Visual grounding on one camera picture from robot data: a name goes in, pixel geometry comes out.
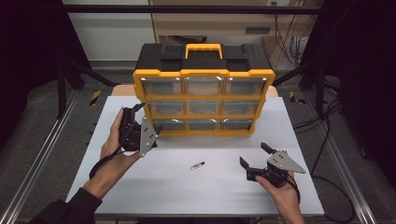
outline white table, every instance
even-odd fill
[[[88,180],[102,144],[122,106],[140,103],[133,96],[109,96],[67,200]],[[136,114],[140,123],[144,111]],[[304,157],[280,97],[268,97],[251,136],[195,135],[161,137],[158,147],[139,160],[107,194],[97,214],[129,217],[261,217],[277,214],[270,195],[258,183],[246,181],[239,164],[266,167],[265,142],[289,155],[306,171]],[[191,171],[190,167],[205,165]],[[295,174],[305,216],[322,216],[321,203],[309,173]]]

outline aluminum rail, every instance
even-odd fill
[[[139,6],[139,5],[43,5],[68,13],[197,13],[197,14],[277,14],[322,15],[342,12],[341,8],[322,7],[245,7],[245,6]]]
[[[313,93],[312,92],[308,93],[304,91],[304,98],[308,102],[312,112],[316,114],[316,108],[314,104],[315,100]],[[326,132],[328,130],[328,127],[325,123],[326,122],[322,122],[319,125],[323,137],[325,137]],[[330,133],[327,140],[327,146],[329,149],[329,153],[332,157],[332,162],[334,163],[335,169],[337,170],[337,173],[340,175],[340,179],[344,184],[346,193],[349,195],[351,201],[355,206],[356,214],[358,215],[361,223],[375,224],[376,221],[374,215],[369,205],[367,204],[366,200],[364,199],[364,196],[361,193],[361,189],[359,188],[358,183],[356,183],[353,174],[347,167],[347,163],[344,160],[343,156],[341,155],[340,151],[338,150],[338,147],[335,144],[334,139],[332,138],[332,135]]]
[[[1,216],[0,223],[1,224],[12,224],[17,220],[18,214],[22,210],[26,199],[28,198],[30,192],[35,185],[35,182],[38,179],[44,165],[46,164],[47,158],[49,157],[58,137],[66,124],[67,119],[70,116],[71,111],[73,110],[74,105],[76,104],[76,100],[79,97],[80,91],[72,91],[71,96],[69,97],[66,111],[64,115],[57,119],[55,124],[52,127],[44,145],[40,149],[35,161],[30,167],[29,172],[26,177],[23,179],[23,182],[20,185],[17,193],[12,199],[11,203],[6,208],[5,212]]]

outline small marker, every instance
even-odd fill
[[[195,170],[195,169],[197,169],[197,168],[200,168],[201,166],[203,166],[203,165],[205,165],[205,162],[204,161],[202,161],[202,162],[200,162],[200,163],[197,163],[197,164],[195,164],[195,165],[193,165],[191,168],[190,168],[190,170]]]

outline yellow storage organizer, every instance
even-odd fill
[[[161,135],[254,132],[275,73],[261,45],[143,46],[134,91]]]

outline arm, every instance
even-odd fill
[[[277,189],[264,177],[256,176],[256,180],[271,195],[276,209],[285,223],[304,223],[304,219],[300,211],[297,193],[290,184],[286,184],[284,187]]]
[[[121,109],[111,125],[110,135],[102,146],[100,159],[113,153],[120,144],[122,113]],[[93,214],[102,203],[102,199],[139,158],[138,151],[132,156],[115,156],[98,169],[95,176],[78,190],[70,202],[59,200],[49,204],[30,223],[94,223]]]

